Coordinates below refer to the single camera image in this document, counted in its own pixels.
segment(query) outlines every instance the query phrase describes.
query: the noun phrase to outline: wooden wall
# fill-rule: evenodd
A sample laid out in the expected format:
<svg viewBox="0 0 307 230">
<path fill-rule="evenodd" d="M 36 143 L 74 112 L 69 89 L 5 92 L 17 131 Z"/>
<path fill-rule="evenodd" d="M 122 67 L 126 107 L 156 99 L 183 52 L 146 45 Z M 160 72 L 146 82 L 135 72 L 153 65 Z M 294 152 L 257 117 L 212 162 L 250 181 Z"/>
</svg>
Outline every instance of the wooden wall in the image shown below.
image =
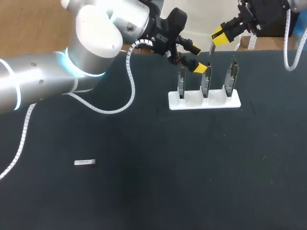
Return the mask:
<svg viewBox="0 0 307 230">
<path fill-rule="evenodd" d="M 60 0 L 0 0 L 0 57 L 62 50 L 71 24 Z"/>
</svg>

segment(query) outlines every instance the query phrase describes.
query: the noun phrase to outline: black table surface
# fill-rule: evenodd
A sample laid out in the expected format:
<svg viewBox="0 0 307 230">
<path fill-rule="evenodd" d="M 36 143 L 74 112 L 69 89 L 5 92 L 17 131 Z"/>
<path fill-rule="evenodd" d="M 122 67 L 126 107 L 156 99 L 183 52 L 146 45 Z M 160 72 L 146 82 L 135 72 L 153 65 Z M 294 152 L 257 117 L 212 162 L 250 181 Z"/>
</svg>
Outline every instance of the black table surface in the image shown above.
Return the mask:
<svg viewBox="0 0 307 230">
<path fill-rule="evenodd" d="M 215 54 L 212 89 L 222 87 L 233 54 Z M 307 53 L 291 73 L 282 52 L 236 58 L 239 109 L 170 111 L 178 67 L 158 55 L 132 57 L 136 98 L 121 114 L 95 113 L 66 95 L 40 102 L 18 163 L 0 181 L 0 229 L 306 229 Z M 82 97 L 123 106 L 124 62 L 118 56 Z M 187 89 L 200 80 L 188 74 Z M 0 116 L 0 172 L 16 154 L 26 110 Z M 73 166 L 82 159 L 97 165 Z"/>
</svg>

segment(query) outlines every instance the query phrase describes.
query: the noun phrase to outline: white holder slot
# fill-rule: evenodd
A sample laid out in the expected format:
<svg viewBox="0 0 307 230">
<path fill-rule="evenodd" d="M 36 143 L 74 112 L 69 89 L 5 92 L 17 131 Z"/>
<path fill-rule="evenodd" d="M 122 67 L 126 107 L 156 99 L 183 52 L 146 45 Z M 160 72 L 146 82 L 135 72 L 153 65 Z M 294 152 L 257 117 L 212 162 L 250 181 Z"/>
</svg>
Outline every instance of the white holder slot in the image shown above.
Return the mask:
<svg viewBox="0 0 307 230">
<path fill-rule="evenodd" d="M 241 107 L 237 90 L 234 90 L 232 97 L 227 97 L 225 88 L 221 90 L 209 90 L 208 98 L 204 98 L 202 90 L 185 91 L 185 99 L 180 99 L 179 92 L 168 93 L 169 108 L 171 110 L 189 109 L 223 109 Z"/>
</svg>

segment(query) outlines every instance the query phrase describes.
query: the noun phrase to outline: white cable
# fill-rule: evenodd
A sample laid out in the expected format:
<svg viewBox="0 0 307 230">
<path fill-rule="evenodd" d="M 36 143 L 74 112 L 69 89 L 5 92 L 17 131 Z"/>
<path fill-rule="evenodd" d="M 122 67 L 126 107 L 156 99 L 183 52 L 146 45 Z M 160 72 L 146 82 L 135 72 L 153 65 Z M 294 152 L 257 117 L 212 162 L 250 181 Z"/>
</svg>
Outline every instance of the white cable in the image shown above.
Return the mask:
<svg viewBox="0 0 307 230">
<path fill-rule="evenodd" d="M 306 39 L 307 39 L 307 28 L 301 38 L 301 41 L 299 43 L 299 46 L 297 48 L 297 52 L 296 52 L 296 56 L 294 59 L 294 63 L 291 67 L 289 67 L 289 63 L 288 63 L 288 37 L 289 37 L 289 30 L 290 30 L 290 21 L 291 21 L 291 10 L 287 11 L 287 21 L 286 21 L 286 31 L 284 33 L 284 47 L 283 47 L 283 61 L 284 61 L 284 66 L 286 68 L 286 70 L 288 71 L 292 71 L 295 70 L 299 59 L 301 57 Z"/>
<path fill-rule="evenodd" d="M 131 47 L 129 48 L 128 52 L 127 52 L 126 69 L 127 69 L 127 73 L 128 73 L 129 79 L 130 79 L 130 83 L 131 83 L 131 97 L 130 97 L 130 100 L 128 101 L 128 103 L 124 107 L 117 109 L 117 110 L 113 110 L 113 111 L 101 110 L 101 109 L 98 109 L 98 108 L 92 106 L 87 101 L 85 101 L 84 99 L 82 99 L 81 97 L 77 96 L 74 93 L 68 93 L 68 95 L 73 97 L 74 99 L 77 99 L 79 102 L 81 102 L 82 104 L 84 104 L 88 108 L 94 110 L 95 112 L 101 113 L 101 114 L 118 114 L 118 113 L 128 109 L 129 106 L 132 104 L 134 97 L 135 97 L 135 85 L 134 85 L 134 80 L 133 80 L 133 76 L 132 76 L 131 69 L 130 69 L 130 57 L 131 57 L 131 54 L 132 54 L 133 50 L 135 49 L 135 47 L 138 46 L 138 45 L 141 45 L 141 44 L 153 46 L 153 43 L 150 40 L 141 39 L 141 40 L 138 40 L 135 43 L 133 43 L 131 45 Z"/>
<path fill-rule="evenodd" d="M 141 45 L 141 44 L 153 46 L 153 43 L 150 40 L 141 39 L 141 40 L 138 40 L 135 43 L 133 43 L 131 45 L 130 49 L 128 50 L 128 52 L 127 52 L 126 68 L 127 68 L 127 73 L 128 73 L 130 83 L 131 83 L 131 98 L 124 107 L 122 107 L 118 110 L 114 110 L 114 111 L 105 111 L 105 110 L 101 110 L 101 109 L 98 109 L 98 108 L 92 106 L 91 104 L 89 104 L 88 102 L 86 102 L 85 100 L 83 100 L 81 97 L 77 96 L 74 93 L 69 93 L 68 95 L 77 99 L 79 102 L 86 105 L 90 109 L 92 109 L 92 110 L 94 110 L 98 113 L 101 113 L 101 114 L 117 114 L 117 113 L 120 113 L 120 112 L 126 110 L 132 104 L 134 97 L 135 97 L 135 85 L 134 85 L 134 80 L 133 80 L 133 76 L 132 76 L 131 69 L 130 69 L 130 57 L 131 57 L 131 54 L 132 54 L 133 50 L 135 49 L 135 47 L 138 46 L 138 45 Z M 31 113 L 32 113 L 35 105 L 36 104 L 32 104 L 28 108 L 28 111 L 27 111 L 27 114 L 26 114 L 25 120 L 24 120 L 24 129 L 23 129 L 23 134 L 22 134 L 22 137 L 21 137 L 21 140 L 20 140 L 18 151 L 17 151 L 13 161 L 10 163 L 10 165 L 6 168 L 6 170 L 4 170 L 3 173 L 0 174 L 0 180 L 3 179 L 12 170 L 12 168 L 15 166 L 18 159 L 20 158 L 20 155 L 21 155 L 23 148 L 24 148 L 24 142 L 25 142 L 27 131 L 28 131 L 30 116 L 31 116 Z"/>
<path fill-rule="evenodd" d="M 35 105 L 36 104 L 32 104 L 28 108 L 27 114 L 26 114 L 25 119 L 24 119 L 24 129 L 23 129 L 23 134 L 22 134 L 22 137 L 21 137 L 21 140 L 20 140 L 20 143 L 19 143 L 19 148 L 17 150 L 17 153 L 16 153 L 13 161 L 6 168 L 6 170 L 4 170 L 3 173 L 0 174 L 0 180 L 3 179 L 10 172 L 10 170 L 12 170 L 12 168 L 15 166 L 15 164 L 18 161 L 18 159 L 20 158 L 20 155 L 21 155 L 21 153 L 23 151 L 23 148 L 24 148 L 24 142 L 25 142 L 25 137 L 27 135 L 27 131 L 28 131 L 28 125 L 29 125 L 30 116 L 31 116 L 31 113 L 32 113 Z"/>
</svg>

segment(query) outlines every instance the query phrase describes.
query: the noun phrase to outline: white wall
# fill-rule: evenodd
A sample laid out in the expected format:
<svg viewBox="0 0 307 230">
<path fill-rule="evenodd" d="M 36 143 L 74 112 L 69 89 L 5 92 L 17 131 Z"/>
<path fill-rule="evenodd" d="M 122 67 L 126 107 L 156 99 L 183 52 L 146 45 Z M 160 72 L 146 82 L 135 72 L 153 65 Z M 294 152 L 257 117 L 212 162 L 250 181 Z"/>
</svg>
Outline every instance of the white wall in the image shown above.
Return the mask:
<svg viewBox="0 0 307 230">
<path fill-rule="evenodd" d="M 181 35 L 192 39 L 202 51 L 209 51 L 211 35 L 221 23 L 237 17 L 237 5 L 237 0 L 165 0 L 161 17 L 166 18 L 175 7 L 185 11 L 188 21 Z M 239 38 L 231 44 L 217 47 L 216 50 L 235 50 L 238 44 Z"/>
</svg>

